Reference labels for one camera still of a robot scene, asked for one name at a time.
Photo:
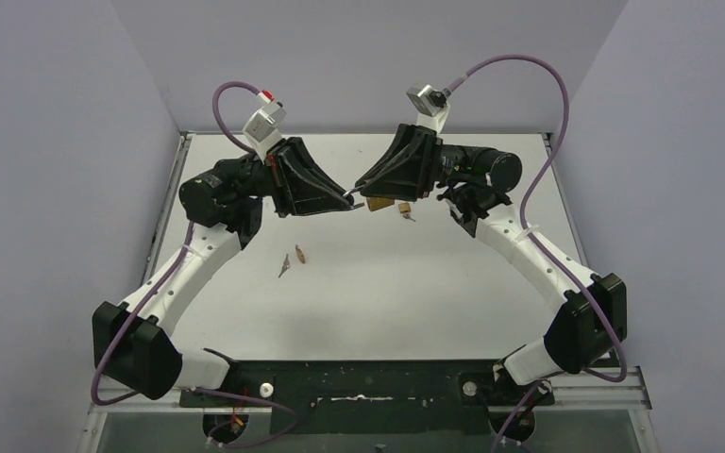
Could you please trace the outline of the small brass padlock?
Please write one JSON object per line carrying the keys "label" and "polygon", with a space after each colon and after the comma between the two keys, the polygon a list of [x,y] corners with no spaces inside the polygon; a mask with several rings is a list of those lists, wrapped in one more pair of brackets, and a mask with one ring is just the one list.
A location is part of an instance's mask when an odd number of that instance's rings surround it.
{"label": "small brass padlock", "polygon": [[400,202],[397,205],[399,215],[405,219],[414,222],[413,218],[413,205],[410,202]]}

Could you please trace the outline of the brass padlock shackle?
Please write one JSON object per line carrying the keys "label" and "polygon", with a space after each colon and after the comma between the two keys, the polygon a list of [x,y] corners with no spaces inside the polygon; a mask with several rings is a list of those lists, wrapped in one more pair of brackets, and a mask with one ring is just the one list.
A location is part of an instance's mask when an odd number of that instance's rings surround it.
{"label": "brass padlock shackle", "polygon": [[[362,189],[364,188],[364,185],[353,187],[352,189],[347,190],[343,197],[349,197],[355,193],[360,193]],[[355,203],[351,209],[357,210],[362,207],[366,207],[369,211],[374,212],[377,210],[383,210],[385,208],[391,207],[396,203],[395,199],[387,198],[387,197],[365,197],[364,202]]]}

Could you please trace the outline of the small silver key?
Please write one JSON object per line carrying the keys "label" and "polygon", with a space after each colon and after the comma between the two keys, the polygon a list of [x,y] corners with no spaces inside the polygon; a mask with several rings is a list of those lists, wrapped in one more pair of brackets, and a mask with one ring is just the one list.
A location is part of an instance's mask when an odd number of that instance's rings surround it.
{"label": "small silver key", "polygon": [[290,257],[288,254],[286,254],[283,259],[283,262],[281,264],[281,267],[280,267],[280,270],[278,273],[278,278],[281,278],[290,269],[290,267],[291,267]]}

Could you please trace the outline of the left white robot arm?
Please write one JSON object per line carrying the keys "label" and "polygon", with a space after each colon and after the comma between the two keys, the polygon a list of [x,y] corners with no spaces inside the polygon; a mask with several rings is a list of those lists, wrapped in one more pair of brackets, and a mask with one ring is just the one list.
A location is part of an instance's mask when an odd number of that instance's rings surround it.
{"label": "left white robot arm", "polygon": [[231,360],[209,348],[177,349],[171,337],[178,321],[257,235],[266,200],[284,218],[354,210],[353,194],[319,167],[299,137],[281,139],[261,153],[220,159],[183,182],[178,198],[189,224],[177,252],[138,290],[93,313],[93,404],[122,400],[99,395],[102,377],[128,387],[126,398],[156,400],[179,388],[205,389],[220,403],[235,399],[242,378],[231,370]]}

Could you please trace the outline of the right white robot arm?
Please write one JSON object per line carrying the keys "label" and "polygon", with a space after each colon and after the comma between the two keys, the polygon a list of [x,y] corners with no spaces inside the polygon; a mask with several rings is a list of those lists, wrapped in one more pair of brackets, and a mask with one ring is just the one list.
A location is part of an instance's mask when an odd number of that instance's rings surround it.
{"label": "right white robot arm", "polygon": [[354,185],[367,198],[405,202],[440,189],[437,197],[451,218],[496,250],[546,301],[553,314],[546,333],[495,366],[495,394],[508,403],[519,401],[536,380],[586,370],[628,334],[622,279],[579,264],[523,223],[509,196],[522,173],[513,153],[448,144],[430,128],[401,124],[387,151]]}

